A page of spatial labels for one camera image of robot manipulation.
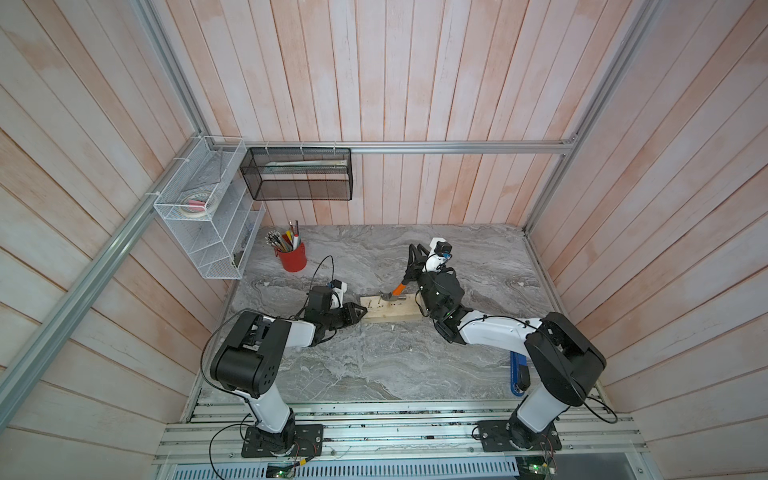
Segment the orange black claw hammer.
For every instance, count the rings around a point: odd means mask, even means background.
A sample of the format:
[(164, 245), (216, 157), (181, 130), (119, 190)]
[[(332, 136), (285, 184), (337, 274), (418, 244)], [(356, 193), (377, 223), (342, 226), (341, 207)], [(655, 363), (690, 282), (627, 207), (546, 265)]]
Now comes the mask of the orange black claw hammer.
[(381, 293), (379, 298), (383, 301), (391, 301), (401, 297), (408, 284), (418, 279), (420, 272), (421, 268), (418, 265), (408, 266), (401, 282), (392, 291)]

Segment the wooden block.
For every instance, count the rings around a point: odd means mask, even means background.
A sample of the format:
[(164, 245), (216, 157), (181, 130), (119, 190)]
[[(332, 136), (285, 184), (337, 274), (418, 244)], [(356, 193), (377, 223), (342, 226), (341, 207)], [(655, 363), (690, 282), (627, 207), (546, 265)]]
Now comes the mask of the wooden block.
[(390, 300), (380, 296), (360, 298), (360, 304), (367, 309), (362, 317), (367, 323), (396, 323), (424, 319), (414, 294), (406, 294)]

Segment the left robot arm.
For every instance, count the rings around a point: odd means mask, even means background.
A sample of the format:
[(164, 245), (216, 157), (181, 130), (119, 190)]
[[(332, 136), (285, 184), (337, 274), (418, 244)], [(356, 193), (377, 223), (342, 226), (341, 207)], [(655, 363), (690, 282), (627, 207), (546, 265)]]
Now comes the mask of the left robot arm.
[(212, 385), (244, 400), (254, 417), (245, 438), (262, 449), (284, 452), (295, 442), (295, 413), (276, 386), (287, 348), (315, 347), (358, 324), (368, 309), (345, 301), (346, 284), (313, 286), (298, 313), (273, 317), (244, 309), (208, 363)]

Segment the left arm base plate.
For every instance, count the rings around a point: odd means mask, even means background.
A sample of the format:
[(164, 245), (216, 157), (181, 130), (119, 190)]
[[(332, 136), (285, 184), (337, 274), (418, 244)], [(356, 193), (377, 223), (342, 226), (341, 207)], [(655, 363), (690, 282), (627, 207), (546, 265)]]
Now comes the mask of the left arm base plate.
[(249, 426), (245, 433), (241, 456), (243, 458), (312, 459), (322, 454), (324, 427), (322, 424), (289, 424), (281, 433), (268, 433)]

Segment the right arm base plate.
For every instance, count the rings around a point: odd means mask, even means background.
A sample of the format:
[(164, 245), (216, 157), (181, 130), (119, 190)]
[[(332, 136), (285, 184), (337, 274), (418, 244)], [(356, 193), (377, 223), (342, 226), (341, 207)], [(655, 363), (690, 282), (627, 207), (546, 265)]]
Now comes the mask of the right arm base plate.
[(536, 433), (522, 423), (511, 420), (485, 420), (476, 425), (474, 436), (481, 442), (484, 452), (556, 452), (562, 449), (554, 422), (547, 425), (542, 432)]

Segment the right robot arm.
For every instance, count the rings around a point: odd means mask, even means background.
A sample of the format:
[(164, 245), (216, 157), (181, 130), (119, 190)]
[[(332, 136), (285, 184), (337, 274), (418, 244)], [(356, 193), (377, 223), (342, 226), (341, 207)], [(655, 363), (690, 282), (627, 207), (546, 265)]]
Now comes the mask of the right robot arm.
[(504, 422), (483, 421), (478, 434), (486, 451), (530, 451), (562, 447), (554, 422), (580, 407), (607, 366), (606, 358), (563, 314), (519, 319), (464, 306), (455, 270), (447, 265), (452, 246), (435, 237), (430, 246), (411, 244), (400, 291), (418, 285), (416, 303), (449, 343), (484, 345), (529, 359), (540, 383)]

